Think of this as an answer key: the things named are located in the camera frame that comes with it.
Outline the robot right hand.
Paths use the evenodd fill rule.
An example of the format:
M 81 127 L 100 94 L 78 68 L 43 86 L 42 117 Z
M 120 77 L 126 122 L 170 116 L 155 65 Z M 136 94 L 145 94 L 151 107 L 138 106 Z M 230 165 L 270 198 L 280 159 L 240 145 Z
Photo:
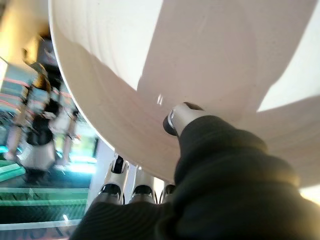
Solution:
M 180 148 L 169 201 L 115 205 L 102 192 L 71 239 L 319 239 L 319 206 L 301 196 L 296 172 L 259 137 L 188 102 L 163 127 Z

